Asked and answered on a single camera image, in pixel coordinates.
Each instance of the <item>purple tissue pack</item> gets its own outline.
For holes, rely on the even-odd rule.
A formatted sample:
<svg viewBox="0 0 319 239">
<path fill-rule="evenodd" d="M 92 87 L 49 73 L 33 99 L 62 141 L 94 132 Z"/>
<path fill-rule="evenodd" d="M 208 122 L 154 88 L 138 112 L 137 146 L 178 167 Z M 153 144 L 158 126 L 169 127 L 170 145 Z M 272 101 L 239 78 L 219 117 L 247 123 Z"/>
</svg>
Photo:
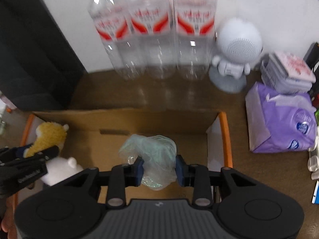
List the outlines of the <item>purple tissue pack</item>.
<svg viewBox="0 0 319 239">
<path fill-rule="evenodd" d="M 246 110 L 253 153 L 303 151 L 314 146 L 316 108 L 308 93 L 284 95 L 256 82 L 246 95 Z"/>
</svg>

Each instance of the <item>white wall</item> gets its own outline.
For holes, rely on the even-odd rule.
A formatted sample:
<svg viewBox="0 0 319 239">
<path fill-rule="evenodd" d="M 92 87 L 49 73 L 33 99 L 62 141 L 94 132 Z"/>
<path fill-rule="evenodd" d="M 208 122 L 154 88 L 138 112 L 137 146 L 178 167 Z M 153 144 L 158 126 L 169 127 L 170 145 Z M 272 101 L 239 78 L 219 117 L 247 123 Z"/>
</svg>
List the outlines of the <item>white wall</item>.
<svg viewBox="0 0 319 239">
<path fill-rule="evenodd" d="M 88 72 L 112 69 L 87 12 L 91 0 L 44 0 Z M 264 52 L 285 50 L 303 57 L 319 41 L 319 0 L 219 0 L 216 24 L 231 16 L 259 28 Z"/>
</svg>

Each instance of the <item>empty plastic bottle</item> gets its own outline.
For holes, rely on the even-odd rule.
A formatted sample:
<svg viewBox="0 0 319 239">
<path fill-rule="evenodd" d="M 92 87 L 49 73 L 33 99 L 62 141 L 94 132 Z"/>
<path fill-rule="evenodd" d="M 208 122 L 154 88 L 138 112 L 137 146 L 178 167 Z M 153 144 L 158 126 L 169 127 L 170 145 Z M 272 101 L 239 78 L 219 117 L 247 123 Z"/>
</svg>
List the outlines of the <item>empty plastic bottle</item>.
<svg viewBox="0 0 319 239">
<path fill-rule="evenodd" d="M 177 68 L 188 80 L 201 80 L 211 62 L 217 0 L 173 0 Z"/>
<path fill-rule="evenodd" d="M 89 13 L 116 72 L 127 80 L 141 76 L 145 64 L 131 32 L 128 0 L 93 0 Z"/>
<path fill-rule="evenodd" d="M 146 71 L 156 79 L 172 76 L 176 52 L 170 0 L 131 0 L 129 11 L 146 60 Z"/>
</svg>

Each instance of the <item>table surface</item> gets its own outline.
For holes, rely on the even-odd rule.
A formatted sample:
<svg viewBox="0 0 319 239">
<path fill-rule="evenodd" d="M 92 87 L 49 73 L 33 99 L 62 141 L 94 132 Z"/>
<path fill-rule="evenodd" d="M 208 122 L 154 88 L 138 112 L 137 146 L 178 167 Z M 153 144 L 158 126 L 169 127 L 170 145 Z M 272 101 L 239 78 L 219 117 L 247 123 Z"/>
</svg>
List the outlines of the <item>table surface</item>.
<svg viewBox="0 0 319 239">
<path fill-rule="evenodd" d="M 143 76 L 125 81 L 114 71 L 86 74 L 76 88 L 70 109 L 148 107 L 153 110 L 217 109 L 227 113 L 233 166 L 238 171 L 296 199 L 305 220 L 298 239 L 319 238 L 319 206 L 311 203 L 316 181 L 307 169 L 308 153 L 253 154 L 249 151 L 245 95 L 260 79 L 252 72 L 239 94 L 219 91 L 208 76 L 188 82 L 176 73 L 168 80 Z"/>
</svg>

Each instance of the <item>red and white label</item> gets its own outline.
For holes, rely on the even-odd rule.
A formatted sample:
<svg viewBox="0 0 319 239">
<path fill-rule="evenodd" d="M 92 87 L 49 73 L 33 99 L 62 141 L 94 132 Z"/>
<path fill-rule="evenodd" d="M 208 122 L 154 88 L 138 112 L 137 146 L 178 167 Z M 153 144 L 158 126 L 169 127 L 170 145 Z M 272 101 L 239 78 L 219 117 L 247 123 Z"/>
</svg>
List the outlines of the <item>red and white label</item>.
<svg viewBox="0 0 319 239">
<path fill-rule="evenodd" d="M 137 34 L 162 34 L 171 29 L 173 17 L 169 2 L 144 1 L 133 5 L 129 11 Z"/>
<path fill-rule="evenodd" d="M 315 74 L 302 58 L 286 52 L 275 52 L 275 55 L 282 63 L 290 78 L 315 83 Z"/>
<path fill-rule="evenodd" d="M 131 34 L 122 8 L 100 13 L 93 17 L 93 21 L 102 41 L 116 41 Z"/>
<path fill-rule="evenodd" d="M 184 35 L 213 36 L 215 6 L 206 0 L 174 1 L 176 32 Z"/>
</svg>

